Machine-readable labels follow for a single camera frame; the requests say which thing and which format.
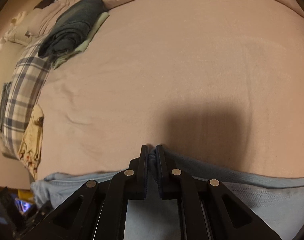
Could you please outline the folded dark navy garment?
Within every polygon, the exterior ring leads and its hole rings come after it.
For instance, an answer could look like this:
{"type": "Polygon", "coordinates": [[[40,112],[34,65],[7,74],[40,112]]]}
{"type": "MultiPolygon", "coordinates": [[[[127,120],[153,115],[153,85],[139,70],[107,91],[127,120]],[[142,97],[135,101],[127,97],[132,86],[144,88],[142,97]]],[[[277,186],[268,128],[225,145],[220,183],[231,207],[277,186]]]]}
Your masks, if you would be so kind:
{"type": "Polygon", "coordinates": [[[65,11],[43,40],[38,57],[59,57],[83,43],[107,9],[102,0],[81,0],[65,11]]]}

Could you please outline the folded pale green garment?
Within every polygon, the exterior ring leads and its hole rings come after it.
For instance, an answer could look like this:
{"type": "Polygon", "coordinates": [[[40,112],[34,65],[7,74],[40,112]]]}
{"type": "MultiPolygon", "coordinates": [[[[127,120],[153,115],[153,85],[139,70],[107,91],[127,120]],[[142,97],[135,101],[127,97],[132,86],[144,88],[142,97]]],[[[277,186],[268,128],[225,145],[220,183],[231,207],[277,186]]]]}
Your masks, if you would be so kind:
{"type": "Polygon", "coordinates": [[[55,59],[52,63],[52,69],[57,69],[60,67],[63,63],[68,61],[70,58],[74,57],[77,54],[83,53],[87,47],[89,46],[90,42],[96,35],[97,31],[100,29],[102,24],[106,21],[106,19],[109,17],[108,12],[103,12],[100,14],[99,18],[97,19],[96,23],[93,25],[92,29],[90,30],[87,38],[84,42],[82,42],[77,48],[75,48],[73,51],[63,53],[60,55],[57,59],[55,59]]]}

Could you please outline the cream patterned cloth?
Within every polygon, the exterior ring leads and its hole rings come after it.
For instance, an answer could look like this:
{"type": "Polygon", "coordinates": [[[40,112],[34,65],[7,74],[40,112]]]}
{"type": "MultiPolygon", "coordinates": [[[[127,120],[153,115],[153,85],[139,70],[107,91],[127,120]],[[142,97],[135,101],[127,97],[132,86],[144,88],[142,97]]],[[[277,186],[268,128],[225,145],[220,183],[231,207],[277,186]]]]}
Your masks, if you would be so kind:
{"type": "Polygon", "coordinates": [[[43,124],[44,113],[39,105],[35,105],[18,150],[19,160],[34,180],[38,179],[38,167],[41,162],[43,124]]]}

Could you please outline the blue white plaid cloth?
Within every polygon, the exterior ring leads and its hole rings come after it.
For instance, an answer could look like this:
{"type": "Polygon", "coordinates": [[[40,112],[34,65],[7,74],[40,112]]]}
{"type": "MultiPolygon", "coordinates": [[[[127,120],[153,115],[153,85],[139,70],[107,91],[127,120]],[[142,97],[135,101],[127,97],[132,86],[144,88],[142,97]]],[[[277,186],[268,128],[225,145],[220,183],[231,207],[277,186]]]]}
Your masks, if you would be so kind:
{"type": "Polygon", "coordinates": [[[5,110],[1,115],[1,136],[5,156],[17,159],[17,153],[28,126],[33,107],[50,72],[47,58],[38,56],[45,37],[26,47],[14,68],[9,90],[6,93],[5,110]]]}

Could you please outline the beige pillow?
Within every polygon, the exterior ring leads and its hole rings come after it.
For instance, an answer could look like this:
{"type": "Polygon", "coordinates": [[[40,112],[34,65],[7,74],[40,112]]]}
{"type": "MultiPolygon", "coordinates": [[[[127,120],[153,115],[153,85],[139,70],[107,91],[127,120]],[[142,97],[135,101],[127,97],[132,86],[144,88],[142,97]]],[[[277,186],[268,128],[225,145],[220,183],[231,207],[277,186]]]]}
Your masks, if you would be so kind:
{"type": "Polygon", "coordinates": [[[23,46],[28,46],[33,43],[38,37],[32,35],[28,28],[32,20],[40,11],[41,9],[37,8],[29,12],[17,28],[9,35],[8,41],[21,44],[23,46]]]}

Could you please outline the pink bed sheet mattress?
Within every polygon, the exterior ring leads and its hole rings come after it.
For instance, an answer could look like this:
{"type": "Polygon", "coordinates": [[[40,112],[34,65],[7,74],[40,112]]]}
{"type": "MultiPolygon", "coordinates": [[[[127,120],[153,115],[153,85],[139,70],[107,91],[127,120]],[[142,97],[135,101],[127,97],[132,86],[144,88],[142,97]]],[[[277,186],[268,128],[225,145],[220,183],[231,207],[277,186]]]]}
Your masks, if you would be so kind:
{"type": "Polygon", "coordinates": [[[274,0],[136,0],[52,71],[39,178],[124,169],[142,145],[304,177],[304,18],[274,0]]]}

